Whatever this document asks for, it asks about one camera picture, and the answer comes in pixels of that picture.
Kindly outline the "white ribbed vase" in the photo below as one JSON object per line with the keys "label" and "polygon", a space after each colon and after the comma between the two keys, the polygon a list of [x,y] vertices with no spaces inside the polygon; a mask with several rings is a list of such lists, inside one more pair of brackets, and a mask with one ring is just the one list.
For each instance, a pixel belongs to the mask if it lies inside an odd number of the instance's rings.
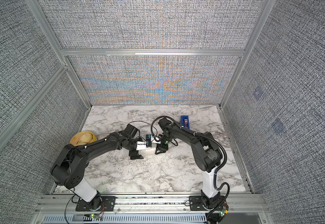
{"label": "white ribbed vase", "polygon": [[139,152],[141,155],[154,155],[155,154],[155,147],[148,147],[147,143],[138,141],[137,143],[137,148],[136,150]]}

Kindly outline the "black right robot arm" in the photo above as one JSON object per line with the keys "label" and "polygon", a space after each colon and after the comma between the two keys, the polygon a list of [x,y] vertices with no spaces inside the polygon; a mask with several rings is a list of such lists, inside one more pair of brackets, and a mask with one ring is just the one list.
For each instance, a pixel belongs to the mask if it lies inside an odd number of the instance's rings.
{"label": "black right robot arm", "polygon": [[167,142],[178,139],[191,147],[194,161],[203,175],[202,204],[208,210],[219,206],[219,203],[228,197],[226,194],[222,198],[220,193],[226,183],[217,186],[217,173],[227,163],[227,153],[223,146],[214,139],[210,132],[192,131],[169,116],[159,116],[152,122],[151,127],[155,122],[158,122],[162,136]]}

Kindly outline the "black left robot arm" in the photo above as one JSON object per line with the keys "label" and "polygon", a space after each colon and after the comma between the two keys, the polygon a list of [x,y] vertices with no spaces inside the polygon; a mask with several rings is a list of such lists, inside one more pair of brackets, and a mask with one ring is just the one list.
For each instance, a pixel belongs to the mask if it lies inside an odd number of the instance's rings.
{"label": "black left robot arm", "polygon": [[101,194],[86,178],[86,170],[92,161],[107,153],[126,149],[136,151],[140,130],[128,124],[124,130],[110,133],[108,136],[85,145],[67,144],[63,147],[51,167],[51,175],[59,186],[64,186],[78,196],[84,206],[92,211],[102,207]]}

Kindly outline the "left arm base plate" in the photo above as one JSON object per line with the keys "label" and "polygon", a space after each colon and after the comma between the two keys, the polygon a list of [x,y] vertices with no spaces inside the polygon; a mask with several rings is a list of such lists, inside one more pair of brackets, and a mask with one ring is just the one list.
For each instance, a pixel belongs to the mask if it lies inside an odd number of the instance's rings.
{"label": "left arm base plate", "polygon": [[75,211],[113,211],[115,206],[116,197],[114,196],[101,196],[100,199],[95,197],[92,201],[86,202],[79,199]]}

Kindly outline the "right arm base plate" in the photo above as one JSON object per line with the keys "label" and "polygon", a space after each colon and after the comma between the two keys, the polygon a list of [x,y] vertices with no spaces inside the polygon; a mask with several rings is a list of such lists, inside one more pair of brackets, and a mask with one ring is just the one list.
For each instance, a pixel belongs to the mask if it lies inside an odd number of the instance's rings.
{"label": "right arm base plate", "polygon": [[191,211],[207,211],[201,196],[189,196],[188,202]]}

